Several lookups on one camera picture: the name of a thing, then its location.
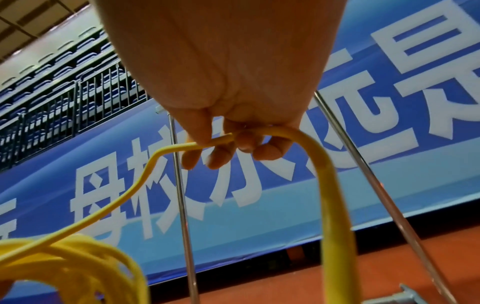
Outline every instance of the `stand base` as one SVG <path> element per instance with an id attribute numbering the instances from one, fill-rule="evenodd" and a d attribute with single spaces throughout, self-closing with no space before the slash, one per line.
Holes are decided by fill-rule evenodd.
<path id="1" fill-rule="evenodd" d="M 391 296 L 366 300 L 362 304 L 427 304 L 427 302 L 422 299 L 415 290 L 403 284 L 400 284 L 400 288 L 403 292 Z"/>

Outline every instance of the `yellow cable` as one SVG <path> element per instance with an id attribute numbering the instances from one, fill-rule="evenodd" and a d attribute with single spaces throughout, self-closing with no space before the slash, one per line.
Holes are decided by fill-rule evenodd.
<path id="1" fill-rule="evenodd" d="M 251 131 L 291 139 L 302 146 L 315 167 L 320 189 L 323 227 L 322 260 L 325 301 L 328 304 L 360 304 L 357 249 L 335 168 L 325 150 L 310 136 L 291 128 L 265 127 Z M 38 240 L 0 241 L 0 296 L 16 280 L 36 280 L 55 287 L 65 304 L 150 303 L 147 281 L 140 267 L 115 247 L 75 234 L 129 200 L 146 182 L 157 160 L 168 153 L 191 151 L 231 142 L 232 134 L 212 139 L 208 145 L 171 145 L 156 151 L 132 187 L 94 214 Z M 129 273 L 122 271 L 123 264 Z"/>

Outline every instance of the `hand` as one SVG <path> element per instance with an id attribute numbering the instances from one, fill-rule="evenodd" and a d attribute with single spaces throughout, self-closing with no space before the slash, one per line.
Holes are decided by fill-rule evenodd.
<path id="1" fill-rule="evenodd" d="M 327 63 L 346 0 L 96 0 L 122 62 L 200 144 L 213 117 L 230 133 L 257 126 L 298 128 Z M 241 132 L 217 146 L 208 167 L 236 148 L 275 160 L 284 138 Z M 201 151 L 186 152 L 192 169 Z"/>

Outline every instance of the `banner with chinese characters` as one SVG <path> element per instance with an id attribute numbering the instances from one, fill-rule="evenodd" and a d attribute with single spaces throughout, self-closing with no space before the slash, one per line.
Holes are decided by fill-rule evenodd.
<path id="1" fill-rule="evenodd" d="M 407 215 L 480 197 L 479 21 L 480 0 L 347 6 L 318 89 Z M 119 197 L 171 144 L 167 114 L 155 108 L 144 103 L 1 174 L 1 237 L 41 237 Z M 221 125 L 214 120 L 214 136 Z M 337 167 L 354 228 L 390 220 L 315 102 L 300 128 Z M 271 162 L 237 151 L 218 171 L 202 162 L 210 152 L 182 172 L 197 271 L 321 237 L 313 168 L 299 146 Z M 84 233 L 132 256 L 150 283 L 184 275 L 172 156 Z M 52 303 L 49 292 L 22 282 L 5 303 Z"/>

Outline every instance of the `orange floor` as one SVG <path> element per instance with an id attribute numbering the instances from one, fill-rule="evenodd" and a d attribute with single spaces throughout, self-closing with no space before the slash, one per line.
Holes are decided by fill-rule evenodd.
<path id="1" fill-rule="evenodd" d="M 480 304 L 480 227 L 424 241 L 452 284 L 459 303 Z M 399 283 L 415 289 L 429 304 L 444 303 L 407 245 L 359 257 L 365 299 L 399 292 Z M 322 303 L 322 268 L 312 267 L 201 295 L 203 304 Z M 171 304 L 187 304 L 181 299 Z"/>

